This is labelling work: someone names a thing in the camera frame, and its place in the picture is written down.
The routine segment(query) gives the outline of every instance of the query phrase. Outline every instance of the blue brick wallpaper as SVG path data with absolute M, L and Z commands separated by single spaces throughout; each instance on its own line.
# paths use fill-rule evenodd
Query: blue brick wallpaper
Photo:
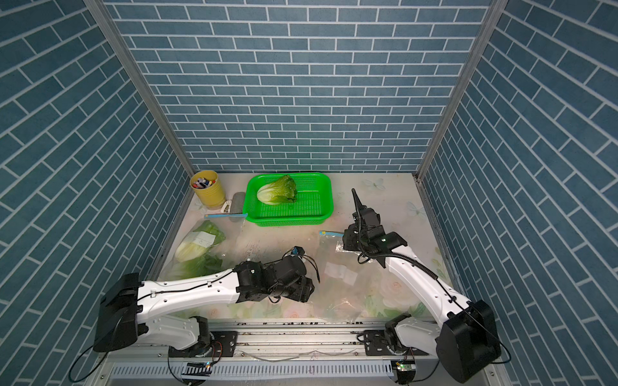
M 0 385 L 66 385 L 186 174 L 81 0 L 0 0 L 0 149 Z
M 510 0 L 426 178 L 514 384 L 618 384 L 617 20 Z
M 107 0 L 197 169 L 417 169 L 490 0 Z

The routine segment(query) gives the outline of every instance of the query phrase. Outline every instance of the white label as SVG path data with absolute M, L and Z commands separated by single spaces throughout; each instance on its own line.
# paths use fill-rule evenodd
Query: white label
M 358 277 L 358 273 L 348 269 L 346 266 L 340 266 L 330 262 L 326 263 L 324 273 L 330 277 L 334 277 L 335 279 L 342 279 L 347 285 L 354 285 L 354 282 L 356 282 L 356 278 Z
M 214 235 L 206 232 L 191 232 L 187 235 L 186 241 L 208 248 L 214 244 Z

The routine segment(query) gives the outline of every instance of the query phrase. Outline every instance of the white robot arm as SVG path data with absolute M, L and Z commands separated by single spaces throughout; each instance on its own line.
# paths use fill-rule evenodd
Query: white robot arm
M 305 276 L 304 253 L 296 246 L 274 262 L 245 261 L 214 275 L 170 282 L 141 282 L 138 274 L 124 275 L 101 300 L 93 350 L 103 353 L 149 343 L 199 355 L 211 345 L 207 320 L 169 313 L 268 296 L 305 303 L 315 288 Z
M 355 222 L 344 232 L 344 249 L 359 251 L 359 262 L 374 259 L 398 276 L 436 321 L 422 322 L 406 313 L 394 318 L 384 331 L 391 351 L 403 353 L 415 347 L 436 355 L 461 383 L 500 357 L 491 308 L 482 300 L 473 303 L 425 267 L 401 236 L 384 232 L 379 214 L 364 206 L 354 189 L 352 195 Z

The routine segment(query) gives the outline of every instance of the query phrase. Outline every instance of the plastic bag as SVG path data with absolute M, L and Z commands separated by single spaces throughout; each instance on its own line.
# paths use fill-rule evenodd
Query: plastic bag
M 229 252 L 234 249 L 241 228 L 242 222 L 232 222 L 229 217 L 198 221 L 176 248 L 174 258 L 158 280 L 191 279 L 233 268 L 236 262 Z
M 176 248 L 174 258 L 184 262 L 203 256 L 211 246 L 221 244 L 225 234 L 210 220 L 205 220 L 195 230 L 189 232 Z
M 313 314 L 328 321 L 353 322 L 365 307 L 364 267 L 358 264 L 357 253 L 337 247 L 341 233 L 320 232 L 319 239 L 315 256 L 322 280 L 309 299 Z
M 340 233 L 320 232 L 316 262 L 322 282 L 309 303 L 316 317 L 353 322 L 359 317 L 392 319 L 402 312 L 431 320 L 425 305 L 377 261 L 359 264 L 358 252 L 343 249 Z
M 190 279 L 198 276 L 208 276 L 223 271 L 223 260 L 217 255 L 208 252 L 191 260 L 177 262 L 169 268 L 166 280 Z

